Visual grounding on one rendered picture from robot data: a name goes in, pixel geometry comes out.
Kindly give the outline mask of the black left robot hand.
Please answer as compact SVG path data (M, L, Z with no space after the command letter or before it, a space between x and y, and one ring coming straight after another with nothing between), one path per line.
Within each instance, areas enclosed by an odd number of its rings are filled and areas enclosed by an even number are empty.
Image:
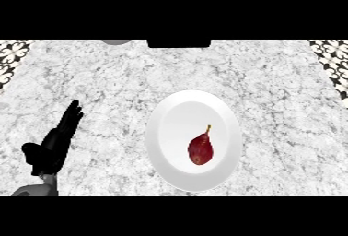
M74 100L65 110L59 125L49 131L43 143L23 144L27 164L33 166L33 176L57 174L61 171L82 117L82 107L79 101Z

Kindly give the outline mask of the red pear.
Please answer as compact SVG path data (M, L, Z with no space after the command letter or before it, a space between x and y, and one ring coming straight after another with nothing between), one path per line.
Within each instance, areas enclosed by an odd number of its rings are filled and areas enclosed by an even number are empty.
M189 158L197 165L204 165L214 156L214 149L208 136L210 130L211 126L207 126L207 131L194 138L188 146Z

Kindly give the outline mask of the black rectangular appliance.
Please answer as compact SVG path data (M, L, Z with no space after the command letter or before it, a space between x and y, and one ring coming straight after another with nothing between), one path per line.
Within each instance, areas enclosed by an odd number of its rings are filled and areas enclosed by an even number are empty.
M149 48L208 48L210 40L148 40Z

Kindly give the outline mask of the white oval plate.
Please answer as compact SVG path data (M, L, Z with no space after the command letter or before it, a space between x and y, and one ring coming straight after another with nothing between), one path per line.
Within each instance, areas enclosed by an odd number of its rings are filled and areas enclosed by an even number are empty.
M214 155L202 165L189 158L191 141L210 136ZM201 90L183 90L158 104L148 120L148 157L166 182L188 192L216 188L235 171L242 134L225 101Z

